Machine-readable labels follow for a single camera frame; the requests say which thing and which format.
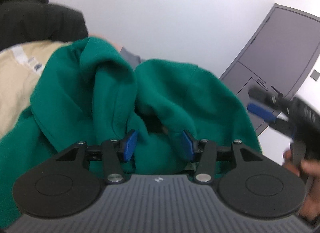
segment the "gray door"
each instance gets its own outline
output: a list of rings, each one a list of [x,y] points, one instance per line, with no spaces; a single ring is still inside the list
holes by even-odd
[[[276,6],[221,80],[245,107],[252,85],[292,98],[319,56],[319,42],[318,19]],[[267,127],[256,116],[250,119],[258,134]]]

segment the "door frame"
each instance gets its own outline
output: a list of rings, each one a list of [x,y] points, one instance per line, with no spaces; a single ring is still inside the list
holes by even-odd
[[[292,11],[294,13],[306,16],[308,18],[311,18],[313,20],[316,20],[320,23],[320,17],[314,16],[312,14],[306,13],[304,11],[301,10],[297,10],[294,8],[290,8],[287,6],[283,6],[283,5],[279,5],[279,4],[274,4],[273,7],[271,8],[271,10],[269,11],[269,13],[267,14],[267,16],[265,17],[265,19],[263,20],[263,22],[261,23],[261,25],[258,27],[258,29],[256,30],[256,32],[254,33],[254,35],[252,36],[252,38],[248,41],[248,43],[245,45],[245,47],[240,51],[240,53],[238,54],[238,56],[235,58],[235,60],[229,65],[229,67],[226,69],[226,71],[221,75],[221,77],[219,78],[220,81],[223,81],[223,79],[225,78],[225,76],[230,72],[230,70],[233,68],[233,66],[236,64],[236,62],[241,58],[241,56],[244,54],[244,52],[249,48],[249,46],[253,43],[254,39],[257,37],[257,35],[259,34],[259,32],[262,30],[262,28],[264,27],[264,25],[266,24],[266,22],[268,22],[268,20],[270,19],[273,11],[276,8],[280,8],[280,9],[285,9],[288,11]],[[314,54],[312,55],[309,63],[307,64],[307,66],[305,67],[305,69],[303,70],[302,74],[300,75],[299,79],[296,81],[296,83],[293,85],[293,87],[290,89],[290,91],[288,92],[288,94],[284,95],[287,99],[292,99],[294,97],[294,95],[297,93],[297,91],[299,90],[299,88],[302,86],[303,82],[305,81],[305,79],[308,77],[310,71],[312,70],[313,66],[316,63],[316,60],[318,59],[320,55],[320,42],[318,43],[318,46],[314,52]],[[278,115],[280,112],[279,111],[274,111],[273,112],[275,115]],[[256,129],[256,135],[258,136],[259,134],[261,134],[266,128],[268,127],[267,123],[262,123],[257,129]]]

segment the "gray fabric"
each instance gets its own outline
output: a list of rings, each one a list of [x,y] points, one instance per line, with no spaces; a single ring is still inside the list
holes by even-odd
[[[122,47],[120,55],[130,64],[133,70],[135,70],[135,68],[144,61],[139,56],[126,50],[125,47]]]

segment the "black circular disc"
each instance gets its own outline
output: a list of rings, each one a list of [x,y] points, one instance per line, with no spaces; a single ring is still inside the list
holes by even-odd
[[[220,197],[244,215],[271,219],[293,214],[306,191],[302,180],[274,162],[244,162],[221,178]]]
[[[36,167],[13,186],[19,210],[37,217],[70,216],[90,206],[100,193],[100,182],[86,169],[60,161]]]

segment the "blue gripper pad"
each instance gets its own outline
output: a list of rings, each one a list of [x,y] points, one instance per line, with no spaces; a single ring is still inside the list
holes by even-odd
[[[133,155],[134,149],[136,148],[137,140],[138,140],[138,131],[134,130],[131,136],[125,142],[124,152],[123,152],[124,162],[130,161]]]
[[[184,152],[184,159],[187,161],[193,161],[195,154],[193,151],[193,144],[185,131],[182,132],[182,148]]]
[[[267,123],[274,122],[276,120],[276,117],[271,112],[263,109],[262,107],[256,104],[253,104],[253,103],[248,104],[247,110],[250,113],[261,117]]]

